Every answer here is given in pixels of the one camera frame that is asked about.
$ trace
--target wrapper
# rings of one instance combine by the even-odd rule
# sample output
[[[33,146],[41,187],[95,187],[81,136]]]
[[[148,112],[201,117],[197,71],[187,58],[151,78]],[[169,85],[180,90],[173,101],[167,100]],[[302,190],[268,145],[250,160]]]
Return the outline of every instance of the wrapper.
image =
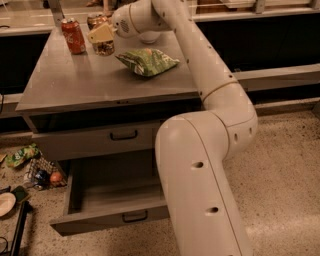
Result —
[[[6,164],[8,167],[18,167],[25,161],[37,156],[40,153],[37,145],[32,143],[31,145],[19,149],[14,155],[8,155],[6,157]]]
[[[161,74],[180,62],[172,59],[157,49],[136,49],[116,56],[131,71],[141,76],[155,76]]]

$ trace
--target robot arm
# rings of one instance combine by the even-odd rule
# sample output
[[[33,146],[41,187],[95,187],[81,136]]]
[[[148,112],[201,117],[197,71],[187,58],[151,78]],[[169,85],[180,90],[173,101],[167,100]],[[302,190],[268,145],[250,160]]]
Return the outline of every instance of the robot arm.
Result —
[[[205,108],[170,118],[156,138],[181,255],[253,255],[222,165],[256,133],[257,116],[246,93],[192,21],[186,0],[140,0],[118,9],[112,19],[122,37],[173,30]]]

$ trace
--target table top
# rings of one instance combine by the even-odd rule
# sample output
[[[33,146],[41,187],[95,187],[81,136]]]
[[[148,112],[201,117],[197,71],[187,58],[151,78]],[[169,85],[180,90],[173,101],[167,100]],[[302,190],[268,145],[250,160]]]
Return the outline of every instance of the table top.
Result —
[[[17,112],[60,112],[101,108],[116,104],[164,101],[196,97],[188,66],[173,32],[162,32],[154,44],[137,37],[115,37],[115,53],[98,56],[88,42],[88,28],[81,24],[87,51],[72,55],[60,28],[55,27],[43,49]],[[151,78],[134,74],[115,55],[137,48],[159,49],[178,66]]]

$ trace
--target drawer handle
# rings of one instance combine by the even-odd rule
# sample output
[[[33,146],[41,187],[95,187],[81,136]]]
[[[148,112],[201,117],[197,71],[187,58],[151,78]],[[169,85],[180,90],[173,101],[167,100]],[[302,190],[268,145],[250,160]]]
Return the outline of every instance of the drawer handle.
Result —
[[[134,216],[126,216],[126,214],[122,214],[122,221],[124,223],[132,223],[132,222],[138,222],[138,221],[143,221],[143,220],[146,220],[148,218],[148,211],[145,210],[144,211],[144,215],[140,218],[136,218],[136,219],[133,219]]]
[[[137,130],[134,131],[133,135],[126,136],[126,137],[116,137],[116,136],[113,135],[112,132],[110,133],[110,139],[114,140],[114,141],[117,141],[117,140],[132,140],[132,139],[135,139],[137,137],[138,137],[138,131]]]

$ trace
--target speckled floor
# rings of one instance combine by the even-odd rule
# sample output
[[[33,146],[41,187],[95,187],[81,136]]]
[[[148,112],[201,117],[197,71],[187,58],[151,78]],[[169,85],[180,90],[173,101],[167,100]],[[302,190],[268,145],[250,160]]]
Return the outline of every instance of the speckled floor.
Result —
[[[320,120],[313,103],[257,106],[259,131],[243,153],[225,162],[255,256],[320,253]],[[0,153],[31,143],[0,137]],[[24,169],[2,163],[0,187],[20,185]],[[62,215],[66,188],[29,190],[21,255],[178,256],[169,219],[61,237],[48,224]],[[0,218],[0,236],[12,239],[18,208]]]

